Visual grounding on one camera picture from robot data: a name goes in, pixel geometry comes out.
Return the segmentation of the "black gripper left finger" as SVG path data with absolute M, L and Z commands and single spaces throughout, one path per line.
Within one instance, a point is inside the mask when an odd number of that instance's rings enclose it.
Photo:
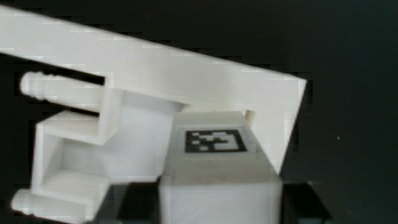
M 97 210 L 94 224 L 160 224 L 156 183 L 112 185 Z

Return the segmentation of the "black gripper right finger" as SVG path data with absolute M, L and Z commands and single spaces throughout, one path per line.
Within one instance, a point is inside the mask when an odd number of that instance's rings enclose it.
M 282 186 L 280 224 L 327 224 L 330 213 L 307 183 Z

